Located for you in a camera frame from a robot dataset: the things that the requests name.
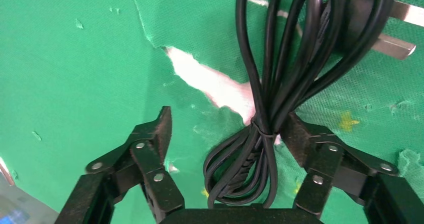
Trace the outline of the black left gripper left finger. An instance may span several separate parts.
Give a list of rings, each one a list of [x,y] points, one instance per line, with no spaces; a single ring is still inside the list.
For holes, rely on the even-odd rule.
[[[124,144],[91,161],[56,219],[57,224],[109,224],[115,205],[140,186],[157,223],[185,207],[164,166],[172,137],[172,112],[138,124]]]

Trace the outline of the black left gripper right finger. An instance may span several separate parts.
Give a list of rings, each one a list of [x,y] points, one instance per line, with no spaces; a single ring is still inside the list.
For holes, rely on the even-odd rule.
[[[320,219],[332,188],[363,206],[370,224],[421,224],[424,205],[392,163],[353,148],[327,127],[290,113],[281,138],[306,177],[295,209]]]

